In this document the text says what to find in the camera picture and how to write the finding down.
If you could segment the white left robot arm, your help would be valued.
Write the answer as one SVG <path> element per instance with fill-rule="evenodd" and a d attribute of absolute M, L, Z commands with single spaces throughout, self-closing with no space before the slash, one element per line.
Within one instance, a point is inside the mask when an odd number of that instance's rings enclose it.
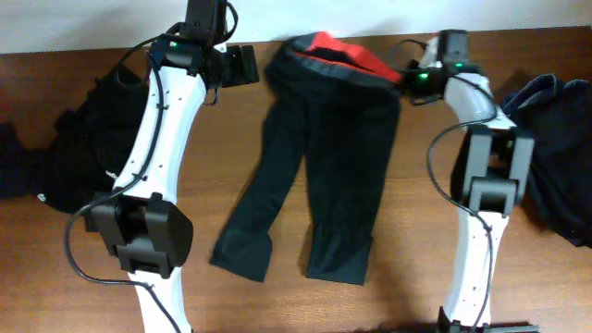
<path fill-rule="evenodd" d="M 181 271 L 193 224 L 179 210 L 178 182 L 193 120 L 208 92 L 259 81 L 251 46 L 229 46 L 239 15 L 225 0 L 187 4 L 184 20 L 141 44 L 149 94 L 125 166 L 108 194 L 98 194 L 75 217 L 97 232 L 135 288 L 147 332 L 189 332 Z"/>

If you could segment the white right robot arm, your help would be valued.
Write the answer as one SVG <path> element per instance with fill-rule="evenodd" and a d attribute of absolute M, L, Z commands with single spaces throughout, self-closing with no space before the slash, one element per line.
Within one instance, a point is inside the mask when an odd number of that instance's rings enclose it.
<path fill-rule="evenodd" d="M 437 192 L 458 209 L 459 238 L 450 291 L 438 310 L 438 332 L 536 332 L 532 325 L 494 325 L 490 293 L 505 228 L 523 199 L 535 146 L 496 103 L 489 80 L 468 55 L 468 33 L 444 30 L 403 71 L 413 105 L 443 100 L 464 137 L 450 176 Z"/>

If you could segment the black leggings red waistband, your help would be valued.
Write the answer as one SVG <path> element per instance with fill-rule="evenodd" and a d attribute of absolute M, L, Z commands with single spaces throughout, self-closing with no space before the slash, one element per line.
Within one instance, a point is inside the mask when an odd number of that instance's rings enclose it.
<path fill-rule="evenodd" d="M 269 230 L 300 168 L 313 219 L 308 278 L 361 285 L 401 103 L 400 72 L 325 32 L 285 41 L 265 68 L 275 95 L 250 183 L 223 227 L 212 265 L 261 282 Z"/>

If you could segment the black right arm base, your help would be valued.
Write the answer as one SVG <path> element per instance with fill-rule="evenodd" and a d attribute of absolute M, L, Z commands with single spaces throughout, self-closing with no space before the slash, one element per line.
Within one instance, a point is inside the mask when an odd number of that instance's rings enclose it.
<path fill-rule="evenodd" d="M 444 309 L 439 308 L 437 333 L 539 333 L 540 326 L 529 324 L 499 324 L 490 326 L 484 324 L 482 327 L 472 329 L 463 326 L 459 321 L 450 321 L 445 315 Z"/>

